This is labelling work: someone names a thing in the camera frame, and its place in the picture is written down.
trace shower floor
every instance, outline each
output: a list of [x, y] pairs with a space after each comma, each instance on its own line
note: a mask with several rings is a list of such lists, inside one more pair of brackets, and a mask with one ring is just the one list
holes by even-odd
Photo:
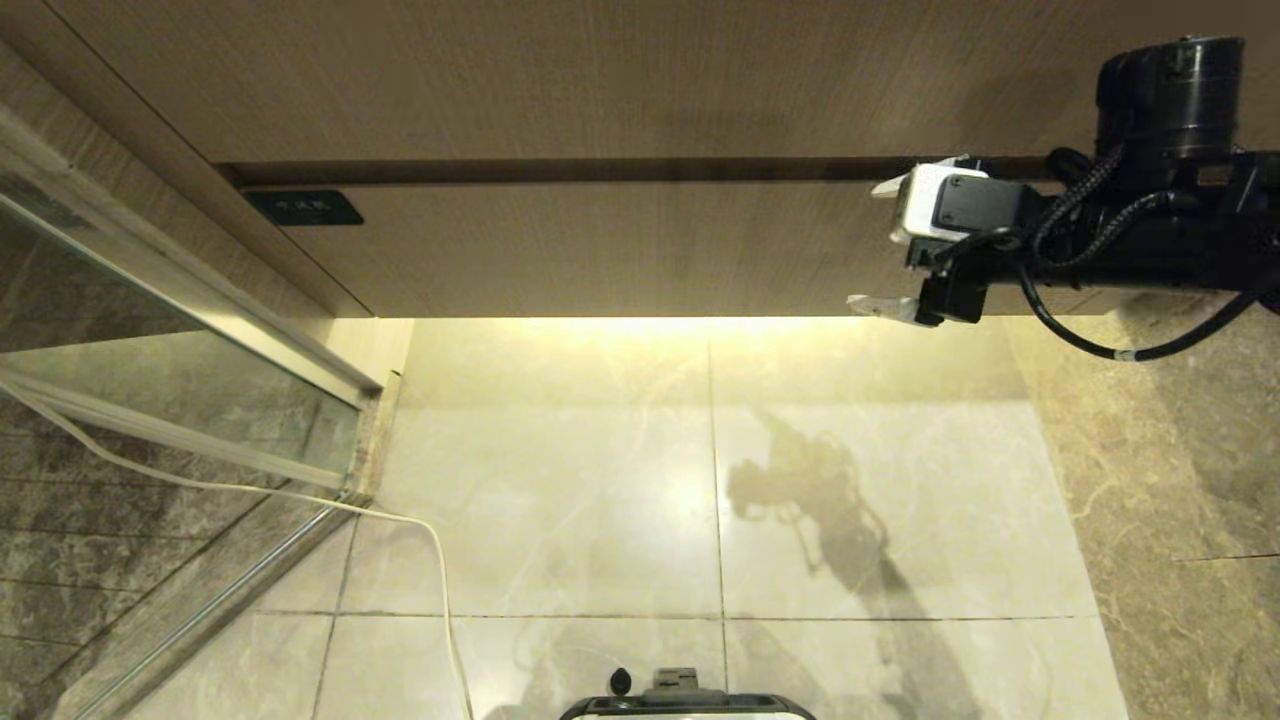
[[[1126, 717], [1000, 323], [422, 320], [383, 507], [477, 719], [695, 666], [818, 717]], [[133, 717], [461, 717], [429, 537], [334, 533]]]

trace black label plate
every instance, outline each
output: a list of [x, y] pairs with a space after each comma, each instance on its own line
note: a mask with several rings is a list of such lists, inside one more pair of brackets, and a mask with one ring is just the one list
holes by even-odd
[[252, 190], [244, 197], [278, 225], [365, 224], [365, 218], [337, 190]]

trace wooden cabinet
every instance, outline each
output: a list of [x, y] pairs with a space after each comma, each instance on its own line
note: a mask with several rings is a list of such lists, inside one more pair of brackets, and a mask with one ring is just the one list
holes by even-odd
[[[343, 187], [362, 225], [285, 228], [380, 315], [840, 315], [915, 295], [869, 183]], [[1051, 293], [1070, 311], [1096, 291]], [[1024, 313], [1014, 288], [991, 313]]]
[[1280, 145], [1275, 0], [49, 0], [214, 163], [1042, 155], [1098, 67], [1248, 38]]
[[[1276, 0], [38, 6], [205, 170], [347, 192], [365, 225], [282, 232], [384, 316], [840, 314], [850, 292], [914, 293], [919, 277], [886, 240], [890, 206], [865, 183], [547, 170], [1089, 150], [1101, 63], [1188, 32], [1247, 38], [1239, 138], [1280, 146]], [[462, 177], [486, 163], [507, 163], [512, 183]], [[259, 254], [274, 249], [305, 287], [288, 241]], [[1060, 311], [1115, 297], [1050, 295]], [[1002, 288], [988, 310], [1025, 305]]]

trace glass shower door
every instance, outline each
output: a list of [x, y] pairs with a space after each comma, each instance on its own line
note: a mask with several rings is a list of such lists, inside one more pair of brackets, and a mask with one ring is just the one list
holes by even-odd
[[[0, 195], [0, 378], [159, 470], [346, 497], [352, 397], [110, 270], [63, 234], [76, 222]], [[116, 716], [143, 669], [163, 673], [342, 516], [102, 462], [0, 392], [0, 719]]]
[[111, 275], [5, 206], [0, 292], [0, 372], [46, 400], [113, 429], [340, 486], [356, 407]]

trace white power cord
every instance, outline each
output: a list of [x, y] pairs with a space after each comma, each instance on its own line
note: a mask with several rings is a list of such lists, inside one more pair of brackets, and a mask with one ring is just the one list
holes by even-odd
[[355, 512], [357, 515], [367, 515], [370, 518], [379, 518], [383, 520], [394, 520], [397, 523], [411, 523], [413, 525], [426, 528], [426, 532], [431, 533], [431, 541], [435, 542], [435, 551], [436, 553], [439, 553], [440, 559], [440, 593], [444, 598], [444, 642], [448, 646], [449, 666], [453, 670], [453, 679], [458, 684], [458, 691], [462, 693], [462, 708], [465, 712], [465, 717], [466, 720], [475, 720], [475, 712], [471, 710], [471, 693], [467, 688], [467, 676], [466, 673], [462, 670], [462, 660], [458, 655], [457, 642], [454, 642], [453, 639], [453, 612], [449, 609], [449, 573], [444, 564], [444, 546], [440, 544], [440, 536], [435, 532], [435, 528], [433, 528], [428, 521], [419, 520], [417, 518], [410, 518], [407, 515], [397, 515], [394, 512], [380, 512], [378, 510], [369, 510], [365, 507], [357, 507], [355, 505], [347, 505], [344, 502], [335, 502], [333, 500], [325, 500], [323, 497], [311, 497], [307, 495], [301, 495], [283, 489], [260, 488], [253, 486], [224, 484], [224, 483], [206, 483], [202, 480], [192, 480], [191, 478], [183, 478], [179, 475], [165, 473], [163, 470], [156, 470], [154, 468], [148, 468], [146, 465], [134, 462], [125, 457], [120, 457], [119, 455], [115, 455], [114, 452], [104, 448], [84, 430], [79, 429], [79, 427], [76, 425], [76, 423], [72, 423], [63, 414], [58, 413], [45, 402], [35, 397], [31, 397], [22, 391], [15, 389], [12, 384], [5, 382], [3, 377], [0, 377], [0, 389], [12, 395], [15, 400], [18, 400], [18, 402], [22, 402], [27, 407], [38, 413], [42, 418], [45, 418], [50, 423], [65, 430], [73, 438], [78, 439], [81, 445], [88, 448], [88, 451], [92, 452], [93, 455], [97, 455], [99, 457], [106, 460], [108, 462], [119, 465], [120, 468], [133, 470], [134, 473], [142, 473], [143, 475], [148, 475], [159, 480], [165, 480], [169, 483], [174, 483], [177, 486], [183, 486], [189, 488], [230, 489], [239, 492], [252, 492], [257, 495], [278, 495], [280, 497], [292, 497], [296, 500], [312, 502], [315, 505], [324, 505], [325, 507], [335, 507], [338, 510], [346, 510], [348, 512]]

